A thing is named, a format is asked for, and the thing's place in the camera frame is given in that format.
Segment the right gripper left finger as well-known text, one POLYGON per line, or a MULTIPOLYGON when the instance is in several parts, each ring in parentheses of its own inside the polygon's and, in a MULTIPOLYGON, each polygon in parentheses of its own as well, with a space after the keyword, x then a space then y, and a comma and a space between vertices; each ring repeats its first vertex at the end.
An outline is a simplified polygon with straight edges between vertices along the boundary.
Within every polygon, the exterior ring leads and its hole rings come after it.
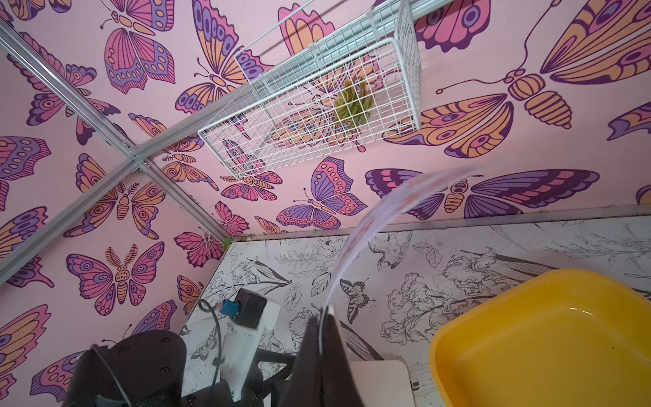
POLYGON ((319 319, 311 317, 295 361, 291 379, 281 397, 282 407, 321 406, 321 365, 318 345, 319 319))

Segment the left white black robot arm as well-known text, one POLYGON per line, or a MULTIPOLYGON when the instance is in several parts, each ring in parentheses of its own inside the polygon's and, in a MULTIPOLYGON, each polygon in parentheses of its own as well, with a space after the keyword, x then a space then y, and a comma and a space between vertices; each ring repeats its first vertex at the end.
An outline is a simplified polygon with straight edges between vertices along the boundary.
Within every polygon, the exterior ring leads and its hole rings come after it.
POLYGON ((181 394, 186 344, 170 331, 143 332, 112 348, 93 344, 79 359, 64 406, 262 406, 275 384, 290 376, 296 357, 257 349, 235 401, 224 379, 181 394))

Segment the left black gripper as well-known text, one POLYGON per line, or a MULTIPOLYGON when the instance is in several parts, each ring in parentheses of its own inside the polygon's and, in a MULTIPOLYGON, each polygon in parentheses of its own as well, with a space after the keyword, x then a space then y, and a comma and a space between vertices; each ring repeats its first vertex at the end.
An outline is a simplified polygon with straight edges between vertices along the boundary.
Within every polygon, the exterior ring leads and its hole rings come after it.
POLYGON ((229 363, 223 373, 230 396, 224 406, 280 406, 293 373, 296 354, 257 349, 251 357, 229 363))

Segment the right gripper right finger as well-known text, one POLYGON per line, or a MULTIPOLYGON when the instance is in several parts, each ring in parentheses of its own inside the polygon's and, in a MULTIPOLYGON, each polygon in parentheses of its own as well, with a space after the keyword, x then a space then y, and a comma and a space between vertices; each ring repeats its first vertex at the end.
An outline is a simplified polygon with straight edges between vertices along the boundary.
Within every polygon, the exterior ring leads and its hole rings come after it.
POLYGON ((332 307, 321 314, 321 405, 363 406, 332 307))

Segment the pink food menu sheet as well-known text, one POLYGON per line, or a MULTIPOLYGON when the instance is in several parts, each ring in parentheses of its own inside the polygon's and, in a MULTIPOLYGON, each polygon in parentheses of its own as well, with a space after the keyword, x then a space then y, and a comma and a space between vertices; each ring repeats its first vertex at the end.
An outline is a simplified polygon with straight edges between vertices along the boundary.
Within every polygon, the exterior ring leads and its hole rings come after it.
MULTIPOLYGON (((346 286, 346 282, 342 280, 343 275, 361 250, 373 242, 373 237, 381 229, 397 215, 424 203, 434 190, 444 188, 468 173, 468 169, 461 168, 437 174, 419 175, 404 182, 386 198, 383 198, 381 203, 376 205, 359 222, 344 245, 337 261, 335 281, 327 295, 327 310, 334 309, 331 302, 335 288, 346 286)), ((430 340, 424 332, 417 329, 420 320, 425 315, 434 318, 431 328, 437 330, 444 322, 454 320, 467 310, 479 305, 483 297, 454 298, 448 293, 430 288, 422 281, 422 275, 412 272, 403 277, 401 288, 393 289, 388 294, 387 300, 389 319, 381 325, 380 334, 386 341, 404 346, 408 342, 430 340)))

